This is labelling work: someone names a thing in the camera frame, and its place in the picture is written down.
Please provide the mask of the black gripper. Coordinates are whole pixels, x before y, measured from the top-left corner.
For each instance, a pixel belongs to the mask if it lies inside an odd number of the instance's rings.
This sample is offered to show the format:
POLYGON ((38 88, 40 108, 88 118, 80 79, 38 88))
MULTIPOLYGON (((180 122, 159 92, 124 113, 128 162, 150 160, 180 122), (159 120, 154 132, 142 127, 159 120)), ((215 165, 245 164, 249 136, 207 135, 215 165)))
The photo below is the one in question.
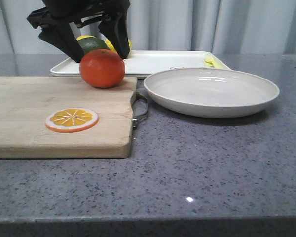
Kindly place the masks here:
POLYGON ((113 45, 121 59, 130 53, 127 34, 128 0, 44 0, 45 7, 34 10, 27 17, 34 27, 41 27, 39 38, 75 62, 79 63, 84 52, 77 42, 70 23, 78 28, 99 22, 99 31, 113 45))

